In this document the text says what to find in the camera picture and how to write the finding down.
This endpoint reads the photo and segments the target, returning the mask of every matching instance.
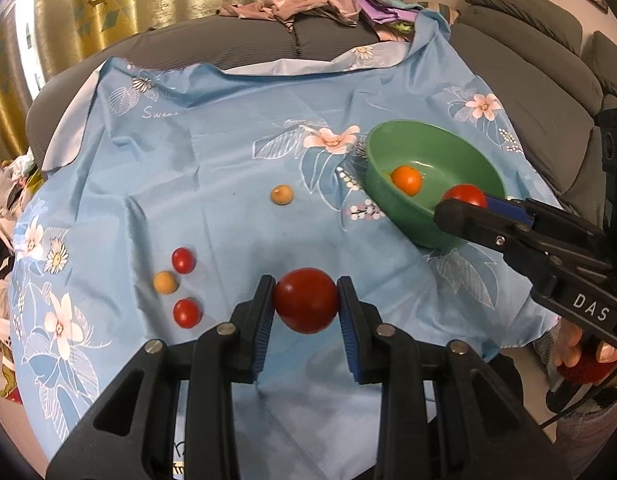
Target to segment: cherry tomato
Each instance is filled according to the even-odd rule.
[[[487,207],[487,197],[479,187],[475,187],[472,184],[458,184],[451,187],[446,193],[442,195],[442,200],[447,198],[454,198],[467,202],[469,204],[476,205],[478,207]]]
[[[173,264],[173,269],[180,274],[188,274],[195,267],[195,257],[186,247],[180,247],[173,251],[171,263]]]
[[[400,166],[393,170],[391,181],[409,196],[415,196],[422,189],[422,173],[410,166]]]
[[[319,269],[296,269],[285,274],[275,286],[273,305],[291,330],[314,334],[329,326],[337,314],[337,287]]]
[[[202,320],[202,311],[191,298],[175,303],[173,319],[182,328],[193,328]]]

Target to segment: beige ball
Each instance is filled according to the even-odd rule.
[[[160,294],[173,294],[179,288],[175,276],[168,270],[162,270],[155,275],[153,286]]]
[[[271,191],[271,200],[277,205],[288,205],[293,202],[293,197],[293,188],[286,186],[286,184],[276,186]]]

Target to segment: black mount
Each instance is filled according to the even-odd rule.
[[[172,478],[179,384],[189,381],[184,478],[238,480],[231,383],[262,369],[274,279],[197,341],[148,341],[71,432],[47,480]],[[376,479],[432,480],[431,447],[447,480],[567,480],[563,459],[502,379],[464,342],[416,342],[337,283],[349,365],[360,384],[381,383]],[[423,381],[434,381],[439,442],[429,442]]]

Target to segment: small orange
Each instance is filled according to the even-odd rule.
[[[422,173],[410,166],[400,166],[393,170],[391,180],[409,196],[415,196],[422,189]]]

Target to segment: finger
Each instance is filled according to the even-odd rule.
[[[579,346],[567,348],[562,353],[562,360],[568,368],[573,368],[580,361],[580,357],[582,357],[582,350]]]
[[[608,343],[600,343],[595,352],[595,358],[599,363],[614,363],[617,361],[617,349]]]
[[[583,330],[578,325],[563,319],[560,322],[556,344],[562,348],[571,348],[580,342],[582,334]]]
[[[553,349],[553,364],[560,366],[564,361],[562,360],[561,352],[557,351],[557,348]]]

